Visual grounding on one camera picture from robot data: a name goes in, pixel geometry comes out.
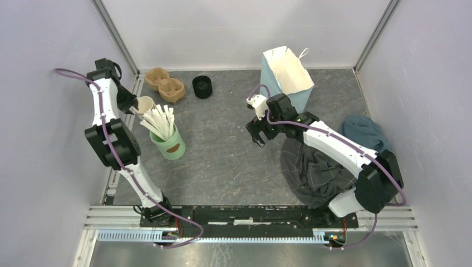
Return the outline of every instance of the paper cup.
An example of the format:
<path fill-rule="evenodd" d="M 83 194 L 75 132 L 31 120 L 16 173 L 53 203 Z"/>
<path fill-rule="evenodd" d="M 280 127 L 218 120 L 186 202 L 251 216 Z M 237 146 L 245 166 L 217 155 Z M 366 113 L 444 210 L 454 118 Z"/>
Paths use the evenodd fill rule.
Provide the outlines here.
<path fill-rule="evenodd" d="M 164 158 L 168 160 L 176 160 L 185 152 L 185 143 L 180 136 L 179 130 L 174 125 L 174 136 L 169 140 L 164 142 L 159 136 L 155 135 L 153 132 L 149 132 L 151 140 L 161 151 Z"/>
<path fill-rule="evenodd" d="M 156 103 L 154 103 L 154 100 L 151 97 L 141 96 L 137 99 L 137 108 L 134 108 L 134 113 L 138 118 L 143 119 L 143 114 L 154 108 L 156 108 Z"/>

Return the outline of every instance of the gray cloth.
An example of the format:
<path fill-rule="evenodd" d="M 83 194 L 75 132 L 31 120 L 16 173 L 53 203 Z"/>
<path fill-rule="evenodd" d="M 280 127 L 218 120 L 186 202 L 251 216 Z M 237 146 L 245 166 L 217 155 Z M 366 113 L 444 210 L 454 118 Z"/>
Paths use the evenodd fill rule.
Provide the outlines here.
<path fill-rule="evenodd" d="M 379 152 L 390 149 L 380 126 L 370 118 L 350 116 L 343 121 L 340 132 L 364 147 Z M 335 160 L 294 139 L 287 139 L 282 146 L 281 168 L 296 197 L 313 209 L 327 204 L 334 196 L 351 188 L 356 181 Z"/>
<path fill-rule="evenodd" d="M 387 138 L 382 133 L 380 125 L 369 117 L 352 115 L 347 117 L 340 125 L 338 132 L 359 145 L 377 152 L 392 150 Z"/>

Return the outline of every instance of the white stick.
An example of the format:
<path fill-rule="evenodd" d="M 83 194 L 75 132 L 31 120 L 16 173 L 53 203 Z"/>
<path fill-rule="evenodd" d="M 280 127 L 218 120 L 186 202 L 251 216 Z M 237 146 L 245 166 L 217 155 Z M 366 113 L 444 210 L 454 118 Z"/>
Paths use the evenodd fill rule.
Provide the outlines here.
<path fill-rule="evenodd" d="M 169 106 L 168 105 L 165 105 L 164 106 L 164 112 L 165 112 L 165 120 L 166 120 L 166 127 L 167 127 L 167 134 L 168 134 L 168 137 L 169 137 L 169 140 L 172 138 L 172 127 L 171 127 L 171 123 L 169 121 Z"/>
<path fill-rule="evenodd" d="M 164 112 L 162 111 L 161 105 L 157 105 L 156 109 L 158 110 L 159 114 L 163 114 Z"/>
<path fill-rule="evenodd" d="M 164 137 L 161 135 L 161 133 L 159 131 L 156 131 L 156 128 L 154 128 L 152 125 L 150 125 L 147 121 L 141 121 L 140 124 L 143 125 L 144 127 L 146 127 L 149 131 L 153 132 L 159 138 L 164 140 Z"/>
<path fill-rule="evenodd" d="M 161 130 L 162 126 L 161 126 L 161 122 L 154 119 L 153 118 L 153 115 L 149 114 L 149 113 L 144 113 L 143 114 L 144 116 L 144 120 L 147 121 L 149 124 L 151 124 L 152 126 L 154 126 L 156 129 L 159 129 Z"/>
<path fill-rule="evenodd" d="M 159 129 L 158 127 L 155 127 L 155 125 L 153 125 L 152 122 L 149 122 L 149 121 L 147 121 L 147 120 L 144 120 L 144 121 L 145 121 L 145 123 L 146 123 L 147 125 L 149 125 L 150 127 L 154 128 L 154 132 L 159 132 L 160 135 L 162 135 L 162 136 L 164 135 L 164 133 L 162 132 L 162 130 Z"/>
<path fill-rule="evenodd" d="M 157 109 L 157 108 L 153 109 L 153 114 L 155 114 L 155 115 L 158 115 L 158 114 L 159 114 L 159 112 L 158 112 L 158 109 Z"/>
<path fill-rule="evenodd" d="M 170 116 L 169 124 L 170 124 L 170 138 L 172 138 L 174 136 L 174 115 Z"/>
<path fill-rule="evenodd" d="M 164 135 L 166 136 L 166 138 L 169 140 L 169 126 L 168 126 L 168 122 L 167 122 L 167 119 L 165 117 L 165 114 L 162 114 L 161 115 L 161 119 L 163 121 L 163 132 L 164 132 Z"/>

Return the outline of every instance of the blue cloth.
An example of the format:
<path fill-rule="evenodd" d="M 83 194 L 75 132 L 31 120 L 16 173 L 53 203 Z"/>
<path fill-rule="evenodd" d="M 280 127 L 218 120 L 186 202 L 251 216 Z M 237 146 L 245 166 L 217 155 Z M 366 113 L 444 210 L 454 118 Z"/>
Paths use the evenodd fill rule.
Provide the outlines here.
<path fill-rule="evenodd" d="M 338 132 L 359 145 L 377 152 L 392 150 L 392 146 L 382 133 L 380 125 L 369 117 L 352 115 L 346 118 L 340 125 Z"/>

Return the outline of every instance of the fabric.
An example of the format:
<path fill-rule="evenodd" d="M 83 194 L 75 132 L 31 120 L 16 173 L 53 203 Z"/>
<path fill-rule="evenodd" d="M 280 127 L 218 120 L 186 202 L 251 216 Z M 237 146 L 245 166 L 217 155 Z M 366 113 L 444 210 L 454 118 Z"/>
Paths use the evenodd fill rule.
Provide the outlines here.
<path fill-rule="evenodd" d="M 378 152 L 390 150 L 391 147 L 380 126 L 364 116 L 345 119 L 340 133 Z M 335 160 L 294 139 L 287 139 L 282 146 L 281 168 L 295 196 L 313 209 L 326 206 L 333 197 L 350 189 L 356 181 Z"/>
<path fill-rule="evenodd" d="M 392 150 L 392 146 L 382 133 L 380 125 L 369 117 L 352 115 L 346 118 L 340 125 L 338 132 L 359 145 L 377 152 Z"/>
<path fill-rule="evenodd" d="M 340 164 L 310 146 L 287 139 L 281 153 L 282 174 L 301 202 L 316 209 L 354 183 Z"/>
<path fill-rule="evenodd" d="M 267 50 L 262 56 L 260 84 L 267 85 L 271 96 L 286 94 L 298 113 L 303 112 L 314 86 L 300 61 L 307 51 L 305 49 L 297 57 L 290 48 L 282 46 Z M 260 90 L 260 94 L 268 96 L 265 88 Z"/>

